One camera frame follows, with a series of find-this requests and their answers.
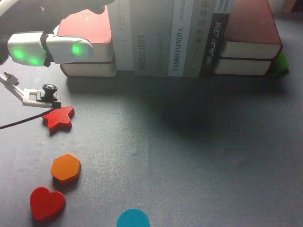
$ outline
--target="wire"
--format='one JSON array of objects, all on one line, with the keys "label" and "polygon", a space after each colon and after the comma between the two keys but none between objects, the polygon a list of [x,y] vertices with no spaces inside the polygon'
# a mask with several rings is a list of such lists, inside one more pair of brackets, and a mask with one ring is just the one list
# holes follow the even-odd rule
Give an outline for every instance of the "wire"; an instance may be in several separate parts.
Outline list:
[{"label": "wire", "polygon": [[49,114],[51,111],[53,111],[55,109],[50,109],[48,111],[45,111],[41,114],[38,114],[36,116],[32,116],[32,117],[29,117],[29,118],[26,118],[26,119],[23,119],[21,121],[18,121],[18,122],[14,122],[14,123],[11,123],[11,124],[7,124],[7,125],[3,125],[3,126],[0,126],[0,129],[5,129],[5,128],[9,128],[9,127],[12,127],[12,126],[15,126],[15,125],[18,125],[18,124],[22,124],[22,123],[25,123],[25,122],[28,122],[28,121],[31,121],[31,120],[34,120],[36,118],[39,118],[39,117],[42,117],[44,115],[47,115]]}]

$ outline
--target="red star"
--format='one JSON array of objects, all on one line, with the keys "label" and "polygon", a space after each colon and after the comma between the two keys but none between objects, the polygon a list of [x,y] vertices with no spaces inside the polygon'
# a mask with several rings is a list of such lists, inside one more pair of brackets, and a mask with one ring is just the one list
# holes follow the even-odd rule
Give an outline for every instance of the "red star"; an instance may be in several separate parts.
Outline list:
[{"label": "red star", "polygon": [[72,106],[63,106],[60,109],[55,109],[49,114],[42,116],[44,120],[47,120],[47,127],[51,132],[57,131],[60,128],[71,128],[71,120],[75,114]]}]

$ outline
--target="gray table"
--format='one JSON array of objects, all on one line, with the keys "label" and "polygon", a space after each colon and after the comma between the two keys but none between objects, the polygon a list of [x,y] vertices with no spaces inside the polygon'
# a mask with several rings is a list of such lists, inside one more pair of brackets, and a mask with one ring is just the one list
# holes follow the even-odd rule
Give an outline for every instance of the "gray table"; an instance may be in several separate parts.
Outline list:
[{"label": "gray table", "polygon": [[[51,135],[37,119],[0,130],[0,226],[114,227],[142,209],[153,227],[303,226],[303,15],[276,18],[290,64],[280,80],[214,77],[67,79],[59,66],[8,61],[21,87],[59,87],[75,116]],[[38,114],[0,86],[0,125]],[[82,162],[54,185],[54,158]],[[52,223],[32,220],[39,186],[64,193]]]}]

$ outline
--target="hexagonal block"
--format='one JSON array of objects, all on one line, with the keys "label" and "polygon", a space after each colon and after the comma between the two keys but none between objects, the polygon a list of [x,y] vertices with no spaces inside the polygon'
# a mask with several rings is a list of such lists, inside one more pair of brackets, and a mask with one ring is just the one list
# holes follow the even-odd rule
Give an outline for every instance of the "hexagonal block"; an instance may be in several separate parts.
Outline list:
[{"label": "hexagonal block", "polygon": [[61,183],[75,181],[81,170],[81,162],[75,156],[66,154],[53,161],[51,174]]}]

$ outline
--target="green light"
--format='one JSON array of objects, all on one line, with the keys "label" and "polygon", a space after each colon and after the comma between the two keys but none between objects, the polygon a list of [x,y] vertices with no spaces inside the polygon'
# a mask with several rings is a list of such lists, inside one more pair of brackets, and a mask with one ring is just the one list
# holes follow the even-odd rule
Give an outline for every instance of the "green light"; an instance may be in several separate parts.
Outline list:
[{"label": "green light", "polygon": [[74,55],[82,55],[82,47],[80,45],[73,45],[71,48],[71,52]]},{"label": "green light", "polygon": [[31,58],[29,60],[29,62],[32,64],[32,65],[41,65],[41,61],[38,59],[38,58]]},{"label": "green light", "polygon": [[14,55],[20,60],[24,58],[24,54],[21,51],[14,51]]}]

